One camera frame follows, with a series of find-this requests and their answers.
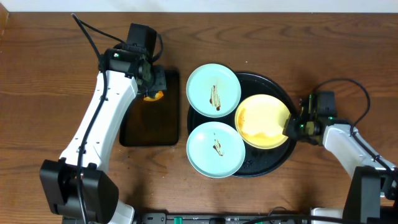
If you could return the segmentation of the light blue plate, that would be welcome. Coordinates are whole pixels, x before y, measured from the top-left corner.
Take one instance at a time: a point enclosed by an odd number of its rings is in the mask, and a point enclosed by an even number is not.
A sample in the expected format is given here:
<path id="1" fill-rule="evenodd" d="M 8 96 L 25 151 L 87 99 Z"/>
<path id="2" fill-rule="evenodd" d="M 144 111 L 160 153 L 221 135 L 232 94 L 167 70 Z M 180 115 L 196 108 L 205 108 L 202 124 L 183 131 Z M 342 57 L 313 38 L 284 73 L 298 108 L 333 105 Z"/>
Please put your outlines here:
<path id="1" fill-rule="evenodd" d="M 190 106 L 196 112 L 209 118 L 220 118 L 238 106 L 241 85 L 231 69 L 217 63 L 208 63 L 190 74 L 186 94 Z"/>
<path id="2" fill-rule="evenodd" d="M 237 172 L 245 159 L 244 141 L 231 126 L 211 121 L 197 126 L 187 139 L 187 157 L 200 174 L 225 178 Z"/>

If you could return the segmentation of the green and yellow sponge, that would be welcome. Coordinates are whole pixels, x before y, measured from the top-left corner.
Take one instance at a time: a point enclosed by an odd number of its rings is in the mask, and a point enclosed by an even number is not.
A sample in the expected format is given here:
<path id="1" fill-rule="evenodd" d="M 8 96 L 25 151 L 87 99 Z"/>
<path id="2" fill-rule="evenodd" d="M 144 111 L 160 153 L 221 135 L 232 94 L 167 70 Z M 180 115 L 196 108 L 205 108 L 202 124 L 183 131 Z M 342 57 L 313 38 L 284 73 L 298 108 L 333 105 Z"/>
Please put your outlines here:
<path id="1" fill-rule="evenodd" d="M 160 100 L 163 96 L 164 96 L 164 93 L 162 90 L 157 91 L 157 92 L 148 93 L 144 97 L 144 101 L 157 101 L 157 100 Z"/>

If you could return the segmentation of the yellow plate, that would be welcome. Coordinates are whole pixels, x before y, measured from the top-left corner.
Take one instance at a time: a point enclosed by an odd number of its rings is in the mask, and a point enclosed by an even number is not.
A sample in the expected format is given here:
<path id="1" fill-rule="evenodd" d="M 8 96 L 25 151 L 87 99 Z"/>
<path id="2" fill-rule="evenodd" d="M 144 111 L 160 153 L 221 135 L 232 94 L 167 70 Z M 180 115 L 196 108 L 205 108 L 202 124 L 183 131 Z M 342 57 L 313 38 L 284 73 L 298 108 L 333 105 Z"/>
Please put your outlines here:
<path id="1" fill-rule="evenodd" d="M 290 116 L 288 107 L 278 98 L 265 94 L 243 100 L 235 112 L 237 132 L 250 146 L 273 149 L 286 142 L 284 125 Z"/>

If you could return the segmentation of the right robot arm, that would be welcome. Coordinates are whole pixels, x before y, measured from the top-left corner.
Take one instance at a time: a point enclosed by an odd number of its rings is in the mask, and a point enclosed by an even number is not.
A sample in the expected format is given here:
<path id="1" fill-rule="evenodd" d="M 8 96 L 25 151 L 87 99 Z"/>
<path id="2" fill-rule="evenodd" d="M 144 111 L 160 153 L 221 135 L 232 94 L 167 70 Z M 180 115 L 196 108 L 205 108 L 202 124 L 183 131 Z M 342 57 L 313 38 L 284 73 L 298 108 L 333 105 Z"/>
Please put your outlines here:
<path id="1" fill-rule="evenodd" d="M 378 154 L 353 123 L 334 111 L 303 112 L 282 119 L 282 126 L 289 138 L 331 152 L 351 178 L 344 207 L 314 208 L 312 223 L 397 223 L 397 205 L 381 206 L 381 197 L 397 202 L 397 166 Z"/>

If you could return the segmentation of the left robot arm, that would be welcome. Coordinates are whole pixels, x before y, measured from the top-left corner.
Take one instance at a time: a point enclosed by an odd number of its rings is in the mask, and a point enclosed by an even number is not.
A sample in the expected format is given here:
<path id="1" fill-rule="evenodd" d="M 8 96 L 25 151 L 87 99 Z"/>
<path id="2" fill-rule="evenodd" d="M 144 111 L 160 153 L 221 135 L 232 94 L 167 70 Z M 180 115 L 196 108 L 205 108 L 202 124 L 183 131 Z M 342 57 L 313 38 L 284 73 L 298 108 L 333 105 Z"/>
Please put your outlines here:
<path id="1" fill-rule="evenodd" d="M 134 208 L 107 176 L 116 134 L 138 95 L 165 89 L 164 69 L 137 50 L 108 49 L 99 57 L 95 92 L 81 124 L 57 161 L 44 160 L 40 181 L 50 211 L 71 222 L 132 223 Z"/>

